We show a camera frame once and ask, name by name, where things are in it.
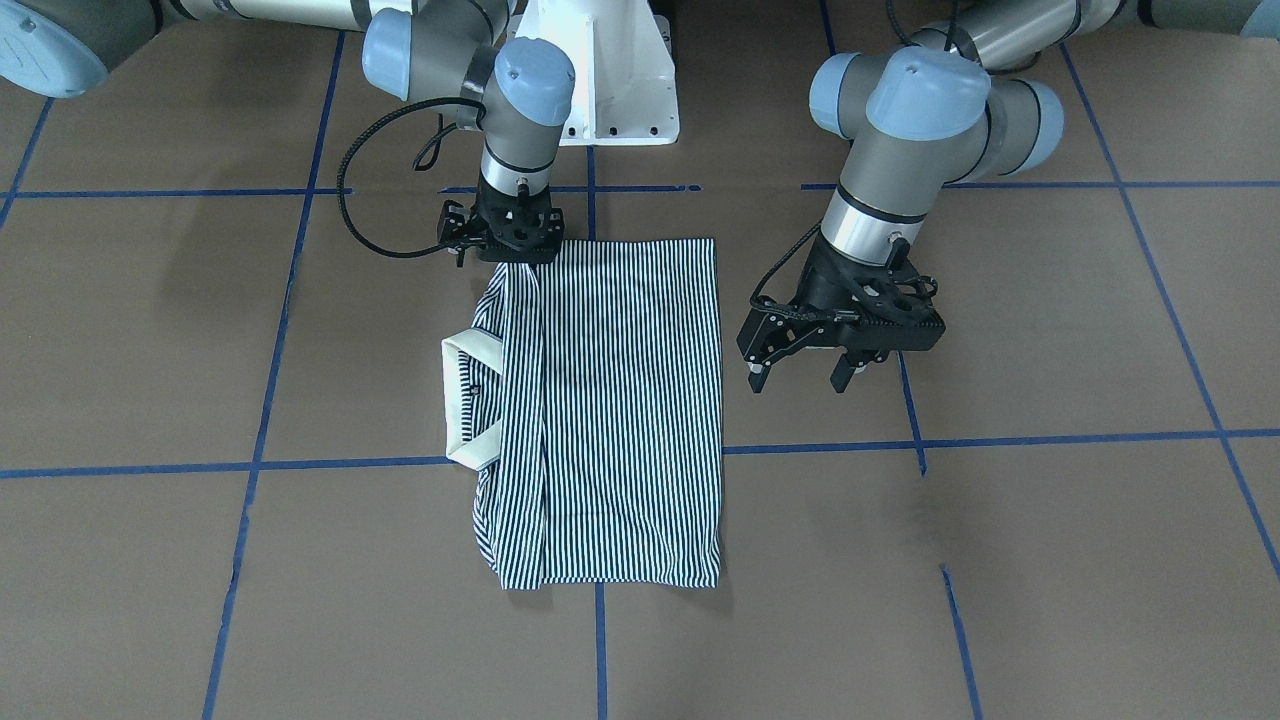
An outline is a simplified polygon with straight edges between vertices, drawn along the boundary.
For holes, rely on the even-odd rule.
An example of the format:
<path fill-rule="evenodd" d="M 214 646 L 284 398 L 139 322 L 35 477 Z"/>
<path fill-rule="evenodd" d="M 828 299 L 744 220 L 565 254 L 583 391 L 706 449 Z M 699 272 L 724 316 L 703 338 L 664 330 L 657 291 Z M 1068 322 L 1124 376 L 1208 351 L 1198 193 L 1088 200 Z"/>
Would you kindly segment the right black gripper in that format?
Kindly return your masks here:
<path fill-rule="evenodd" d="M 480 219 L 481 213 L 509 211 L 515 214 L 517 209 L 525 208 L 554 208 L 550 191 L 544 188 L 538 193 L 530 193 L 529 190 L 522 188 L 516 195 L 508 195 L 493 187 L 486 179 L 479 181 L 474 214 L 481 223 L 481 238 L 485 229 Z M 467 251 L 475 246 L 476 232 L 468 210 L 461 202 L 445 200 L 436 223 L 436 249 L 453 255 L 454 265 L 463 268 Z"/>

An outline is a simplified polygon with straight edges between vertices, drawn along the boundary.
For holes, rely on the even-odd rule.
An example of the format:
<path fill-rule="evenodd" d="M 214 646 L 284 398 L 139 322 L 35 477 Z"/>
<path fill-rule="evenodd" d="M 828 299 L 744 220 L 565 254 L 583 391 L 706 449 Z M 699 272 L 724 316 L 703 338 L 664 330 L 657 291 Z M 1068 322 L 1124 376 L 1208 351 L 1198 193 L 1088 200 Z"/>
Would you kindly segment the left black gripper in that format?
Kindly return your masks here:
<path fill-rule="evenodd" d="M 890 264 L 900 266 L 909 246 L 902 240 L 891 243 Z M 856 263 L 838 252 L 819 233 L 805 260 L 797 291 L 790 305 L 754 304 L 737 333 L 736 343 L 748 364 L 748 383 L 760 393 L 773 365 L 803 348 L 846 350 L 829 375 L 833 391 L 845 391 L 869 363 L 865 351 L 905 351 L 879 348 L 861 328 L 864 316 L 852 299 L 852 273 Z"/>

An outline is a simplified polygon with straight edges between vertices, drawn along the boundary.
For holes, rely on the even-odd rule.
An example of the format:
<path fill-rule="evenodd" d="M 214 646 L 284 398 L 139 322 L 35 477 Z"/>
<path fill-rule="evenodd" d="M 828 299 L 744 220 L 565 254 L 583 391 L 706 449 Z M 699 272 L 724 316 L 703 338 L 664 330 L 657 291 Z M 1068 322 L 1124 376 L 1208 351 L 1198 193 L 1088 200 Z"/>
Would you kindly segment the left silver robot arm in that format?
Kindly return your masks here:
<path fill-rule="evenodd" d="M 936 281 L 909 254 L 947 184 L 1015 176 L 1059 146 L 1062 104 L 1018 72 L 1066 40 L 1138 22 L 1245 38 L 1277 37 L 1275 1 L 975 1 L 878 55 L 841 53 L 815 73 L 813 120 L 849 141 L 847 160 L 787 302 L 755 290 L 737 336 L 754 392 L 805 348 L 837 348 L 841 392 L 892 352 L 934 347 Z"/>

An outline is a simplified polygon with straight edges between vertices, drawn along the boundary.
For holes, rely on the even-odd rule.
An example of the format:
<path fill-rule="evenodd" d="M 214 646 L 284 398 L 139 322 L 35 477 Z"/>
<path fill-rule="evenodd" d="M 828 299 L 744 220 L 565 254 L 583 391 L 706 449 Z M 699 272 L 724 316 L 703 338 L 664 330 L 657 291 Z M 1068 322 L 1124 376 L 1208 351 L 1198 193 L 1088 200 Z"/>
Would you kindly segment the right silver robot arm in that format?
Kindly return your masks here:
<path fill-rule="evenodd" d="M 224 92 L 250 111 L 242 129 L 300 101 L 320 81 L 323 42 L 349 40 L 339 68 L 383 95 L 383 117 L 337 155 L 335 195 L 347 231 L 385 258 L 349 217 L 348 173 L 358 150 L 394 120 L 436 114 L 416 172 L 434 167 L 445 138 L 480 133 L 472 200 L 448 200 L 426 254 L 472 254 L 485 263 L 547 264 L 561 250 L 564 217 L 550 174 L 568 123 L 575 70 L 543 38 L 518 36 L 515 1 L 5 1 L 3 78 L 45 97 L 79 97 L 122 70 L 132 90 L 145 61 L 163 88 Z"/>

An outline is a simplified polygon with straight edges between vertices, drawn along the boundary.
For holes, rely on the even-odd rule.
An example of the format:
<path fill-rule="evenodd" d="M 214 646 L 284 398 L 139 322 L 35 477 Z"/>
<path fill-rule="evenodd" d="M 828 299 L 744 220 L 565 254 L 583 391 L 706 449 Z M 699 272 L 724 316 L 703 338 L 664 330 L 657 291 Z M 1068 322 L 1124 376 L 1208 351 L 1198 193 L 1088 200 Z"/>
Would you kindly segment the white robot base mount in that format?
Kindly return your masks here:
<path fill-rule="evenodd" d="M 561 146 L 666 146 L 678 141 L 675 3 L 525 1 L 512 35 L 544 38 L 573 63 Z"/>

